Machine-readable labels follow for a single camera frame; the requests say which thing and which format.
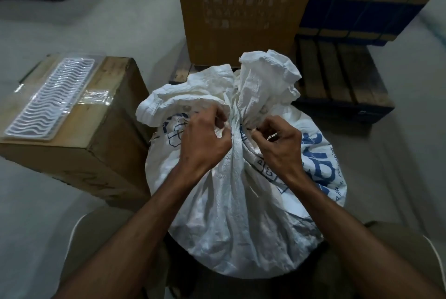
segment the cardboard box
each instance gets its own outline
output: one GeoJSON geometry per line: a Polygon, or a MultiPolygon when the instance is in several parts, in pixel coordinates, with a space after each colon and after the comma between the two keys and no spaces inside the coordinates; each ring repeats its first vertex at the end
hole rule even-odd
{"type": "MultiPolygon", "coordinates": [[[[59,61],[47,57],[3,100],[1,134],[59,61]]],[[[133,59],[105,57],[52,140],[4,137],[0,155],[108,201],[147,200],[144,165],[154,129],[135,116],[147,96],[133,59]]]]}
{"type": "Polygon", "coordinates": [[[239,66],[246,51],[289,53],[297,33],[385,44],[428,0],[180,1],[191,62],[239,66]]]}

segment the person's left hand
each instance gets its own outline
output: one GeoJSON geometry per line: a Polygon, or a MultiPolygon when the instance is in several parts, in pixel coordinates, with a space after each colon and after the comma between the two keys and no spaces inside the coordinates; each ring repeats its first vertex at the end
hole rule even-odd
{"type": "Polygon", "coordinates": [[[231,129],[224,128],[226,116],[218,105],[194,114],[181,136],[178,164],[184,172],[198,182],[206,172],[215,167],[232,148],[231,129]],[[221,138],[215,127],[224,128],[221,138]]]}

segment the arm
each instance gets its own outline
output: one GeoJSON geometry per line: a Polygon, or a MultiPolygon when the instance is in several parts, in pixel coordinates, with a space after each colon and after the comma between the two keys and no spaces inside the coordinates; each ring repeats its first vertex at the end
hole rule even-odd
{"type": "Polygon", "coordinates": [[[217,106],[191,117],[180,160],[161,187],[53,298],[133,298],[141,291],[157,246],[187,195],[232,147],[230,129],[221,138],[215,136],[214,125],[222,128],[225,121],[217,106]]]}
{"type": "Polygon", "coordinates": [[[298,197],[337,252],[364,298],[446,298],[429,279],[315,187],[302,167],[299,130],[279,116],[269,116],[252,132],[252,138],[268,166],[298,197]],[[274,139],[278,139],[268,141],[275,133],[274,139]]]}

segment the hand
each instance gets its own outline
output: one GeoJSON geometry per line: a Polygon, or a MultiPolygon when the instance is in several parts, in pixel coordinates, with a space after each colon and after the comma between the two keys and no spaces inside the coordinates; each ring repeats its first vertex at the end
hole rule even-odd
{"type": "Polygon", "coordinates": [[[223,129],[221,138],[215,135],[215,127],[224,128],[227,120],[218,105],[195,113],[181,137],[181,152],[178,165],[193,181],[198,181],[215,167],[232,147],[231,129],[223,129]]]}
{"type": "Polygon", "coordinates": [[[302,167],[302,133],[298,129],[279,116],[267,116],[251,132],[251,137],[259,146],[269,168],[288,187],[298,186],[307,179],[302,167]]]}

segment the sack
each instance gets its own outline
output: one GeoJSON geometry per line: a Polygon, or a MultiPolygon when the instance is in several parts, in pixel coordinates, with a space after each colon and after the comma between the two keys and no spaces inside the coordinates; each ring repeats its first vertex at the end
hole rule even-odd
{"type": "MultiPolygon", "coordinates": [[[[271,278],[296,269],[322,241],[308,212],[265,164],[250,130],[279,115],[302,131],[302,162],[316,187],[343,206],[347,186],[332,146],[291,102],[299,97],[296,66],[275,51],[244,53],[241,70],[213,66],[186,83],[155,90],[137,119],[157,127],[146,161],[153,194],[180,155],[193,112],[218,103],[232,128],[232,149],[187,197],[169,233],[200,263],[233,277],[271,278]]],[[[216,128],[219,137],[221,131],[216,128]]]]}

